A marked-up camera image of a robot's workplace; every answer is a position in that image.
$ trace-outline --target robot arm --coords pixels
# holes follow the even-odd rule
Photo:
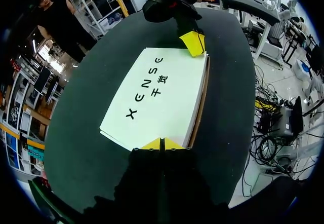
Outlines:
[[[174,18],[178,36],[195,57],[205,52],[204,33],[196,20],[201,19],[193,4],[197,0],[147,0],[143,6],[144,17],[150,22],[164,22]]]

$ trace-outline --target black shirt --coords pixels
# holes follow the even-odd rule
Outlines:
[[[68,9],[66,0],[55,0],[47,10],[42,11],[38,25],[44,27],[58,43],[73,39],[83,29]]]

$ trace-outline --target person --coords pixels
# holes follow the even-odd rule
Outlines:
[[[55,42],[77,62],[85,57],[78,44],[90,50],[96,40],[87,33],[74,16],[75,8],[69,0],[39,0],[42,9],[37,27],[45,39]]]

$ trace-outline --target chinese characters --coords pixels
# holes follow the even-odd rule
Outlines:
[[[154,60],[155,63],[161,63],[163,61],[163,58],[156,58]],[[158,71],[158,68],[154,67],[154,68],[150,68],[148,71],[148,74],[156,74]],[[165,84],[167,82],[168,76],[163,76],[160,75],[157,79],[158,83],[161,84]],[[143,88],[149,88],[150,84],[151,84],[152,80],[148,80],[148,79],[144,79],[143,83],[141,84],[141,87]],[[156,97],[157,95],[160,95],[161,91],[159,91],[159,88],[153,88],[152,92],[151,92],[151,96]],[[136,102],[141,102],[143,101],[143,99],[145,98],[145,95],[140,95],[139,93],[137,93],[135,95],[135,101]],[[126,118],[130,118],[132,120],[134,120],[134,115],[137,113],[137,110],[132,110],[131,108],[129,108],[129,114],[126,115]]]

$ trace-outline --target desk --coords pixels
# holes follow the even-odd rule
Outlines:
[[[211,58],[209,84],[193,150],[215,203],[229,203],[251,142],[255,72],[238,20],[197,9]],[[118,87],[146,47],[185,48],[174,19],[150,23],[143,13],[124,19],[87,54],[66,85],[48,131],[45,171],[54,193],[78,211],[94,196],[113,199],[129,151],[99,133]]]
[[[292,55],[294,54],[295,50],[297,49],[297,45],[302,45],[303,42],[306,40],[306,36],[296,27],[294,27],[292,24],[289,24],[288,31],[293,31],[293,37],[289,41],[289,46],[285,52],[285,54],[282,55],[283,61],[292,68],[293,66],[289,63],[289,60],[291,59]],[[288,59],[286,59],[286,56],[288,54],[289,49],[293,47],[292,52],[290,53]]]

